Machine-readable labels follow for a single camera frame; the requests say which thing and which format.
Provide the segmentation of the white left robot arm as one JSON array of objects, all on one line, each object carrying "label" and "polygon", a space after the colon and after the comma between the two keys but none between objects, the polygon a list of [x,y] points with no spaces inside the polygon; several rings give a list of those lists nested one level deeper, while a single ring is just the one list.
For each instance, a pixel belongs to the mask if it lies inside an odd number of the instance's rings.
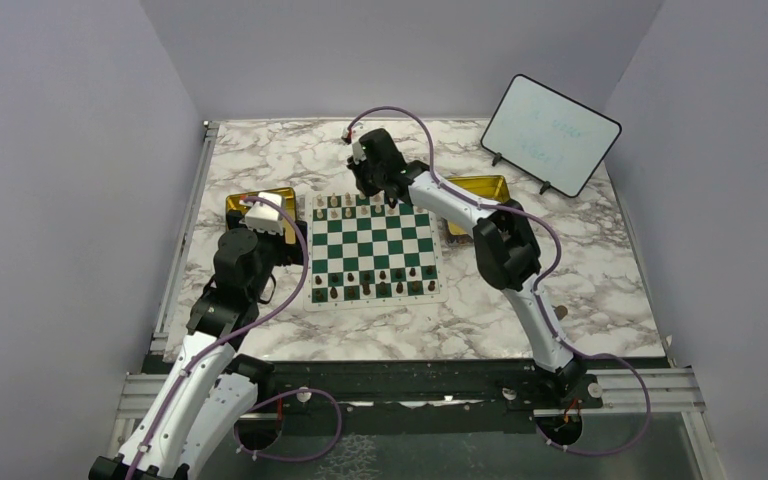
[{"label": "white left robot arm", "polygon": [[177,360],[134,432],[113,457],[95,460],[89,478],[194,479],[236,417],[270,405],[275,386],[266,364],[241,373],[237,350],[259,318],[274,268],[308,265],[306,225],[293,229],[294,243],[246,227],[220,237]]}]

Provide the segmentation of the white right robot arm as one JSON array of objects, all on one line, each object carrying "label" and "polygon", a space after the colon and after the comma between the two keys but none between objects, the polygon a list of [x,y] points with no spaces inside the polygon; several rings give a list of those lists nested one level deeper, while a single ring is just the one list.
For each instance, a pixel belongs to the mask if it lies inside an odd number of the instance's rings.
[{"label": "white right robot arm", "polygon": [[481,278],[502,292],[526,333],[540,375],[539,398],[552,407],[572,399],[585,368],[541,296],[541,250],[521,205],[484,199],[422,161],[407,162],[383,128],[359,137],[346,131],[342,140],[352,148],[347,167],[364,195],[427,210],[468,233]]}]

